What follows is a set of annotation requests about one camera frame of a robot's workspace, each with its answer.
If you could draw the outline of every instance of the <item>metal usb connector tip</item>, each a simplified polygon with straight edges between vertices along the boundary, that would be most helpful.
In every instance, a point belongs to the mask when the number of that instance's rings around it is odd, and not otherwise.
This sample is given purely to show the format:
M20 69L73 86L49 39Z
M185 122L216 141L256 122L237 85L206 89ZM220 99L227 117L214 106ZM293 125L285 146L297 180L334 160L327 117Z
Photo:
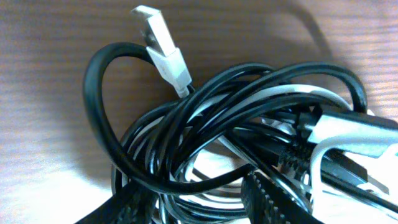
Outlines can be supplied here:
M148 6L138 6L130 14L142 21L144 28L141 32L148 47L153 48L164 57L175 52L173 39L160 10Z

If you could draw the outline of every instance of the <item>brown tabletop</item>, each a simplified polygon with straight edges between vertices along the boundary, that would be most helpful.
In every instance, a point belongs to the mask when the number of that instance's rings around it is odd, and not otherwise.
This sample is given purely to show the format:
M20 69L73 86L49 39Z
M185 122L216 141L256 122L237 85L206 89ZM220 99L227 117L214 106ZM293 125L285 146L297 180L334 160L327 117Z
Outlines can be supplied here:
M110 161L86 120L82 78L102 46L144 44L129 15L143 3L162 10L196 86L241 62L334 62L358 74L371 110L398 120L397 1L3 1L0 222L71 223L110 197ZM349 99L332 78L300 81ZM176 98L154 67L130 58L110 65L103 86L118 136Z

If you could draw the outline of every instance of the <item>white plastic connector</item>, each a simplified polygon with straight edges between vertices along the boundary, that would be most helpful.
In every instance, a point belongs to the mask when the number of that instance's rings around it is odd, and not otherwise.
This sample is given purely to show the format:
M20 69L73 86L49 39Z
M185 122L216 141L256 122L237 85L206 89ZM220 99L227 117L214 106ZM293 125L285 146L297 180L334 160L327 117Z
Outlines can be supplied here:
M142 34L147 44L146 49L162 78L173 85L179 97L188 96L187 86L192 78L180 49L174 45L161 11L138 6L131 14L145 22Z

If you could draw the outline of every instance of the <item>white usb plug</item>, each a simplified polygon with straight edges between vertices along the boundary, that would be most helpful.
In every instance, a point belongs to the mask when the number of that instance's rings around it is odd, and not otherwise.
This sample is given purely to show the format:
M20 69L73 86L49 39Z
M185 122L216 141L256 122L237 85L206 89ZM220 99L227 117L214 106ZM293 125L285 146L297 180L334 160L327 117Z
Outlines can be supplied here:
M158 9L138 6L131 11L144 23L141 30L147 51L160 75L173 85L178 96L189 95L187 86L192 82L181 51L175 47L162 13Z

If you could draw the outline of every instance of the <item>wooden surface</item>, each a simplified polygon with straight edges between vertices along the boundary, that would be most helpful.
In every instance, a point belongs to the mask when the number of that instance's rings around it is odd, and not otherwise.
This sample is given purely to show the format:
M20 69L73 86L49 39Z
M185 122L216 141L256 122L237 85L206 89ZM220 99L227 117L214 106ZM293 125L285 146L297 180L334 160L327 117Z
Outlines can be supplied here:
M72 223L110 197L110 163L88 126L81 81L102 46L143 44L129 15L142 3L162 10L194 85L240 62L324 60L356 72L369 107L398 120L397 1L1 1L1 223ZM336 80L306 82L349 97ZM104 102L118 136L172 98L138 60L118 59L106 72Z

